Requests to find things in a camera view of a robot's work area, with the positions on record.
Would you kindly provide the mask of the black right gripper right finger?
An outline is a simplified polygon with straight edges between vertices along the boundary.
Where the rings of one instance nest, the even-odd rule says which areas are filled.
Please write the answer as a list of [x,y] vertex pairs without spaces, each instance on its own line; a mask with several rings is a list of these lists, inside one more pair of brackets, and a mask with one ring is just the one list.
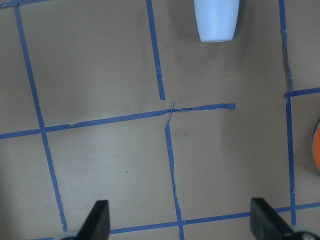
[[250,200],[250,231],[256,240],[294,240],[295,232],[264,198]]

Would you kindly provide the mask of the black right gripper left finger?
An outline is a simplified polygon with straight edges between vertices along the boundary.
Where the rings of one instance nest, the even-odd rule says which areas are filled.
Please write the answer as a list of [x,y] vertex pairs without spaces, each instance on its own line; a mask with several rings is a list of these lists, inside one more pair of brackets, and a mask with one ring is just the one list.
[[107,240],[110,235],[108,200],[98,200],[76,235],[77,240]]

